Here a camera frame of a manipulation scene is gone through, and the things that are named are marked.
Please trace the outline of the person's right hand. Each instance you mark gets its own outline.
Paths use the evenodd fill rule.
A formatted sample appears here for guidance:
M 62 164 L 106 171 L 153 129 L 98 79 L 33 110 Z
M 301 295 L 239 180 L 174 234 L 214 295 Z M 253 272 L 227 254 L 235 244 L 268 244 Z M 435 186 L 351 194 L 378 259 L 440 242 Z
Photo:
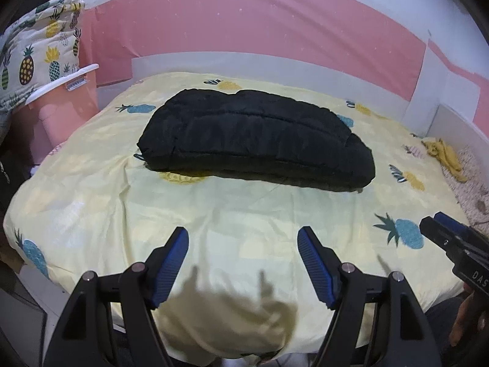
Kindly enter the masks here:
M 465 298 L 449 334 L 449 344 L 458 351 L 488 352 L 488 299 L 468 285 Z

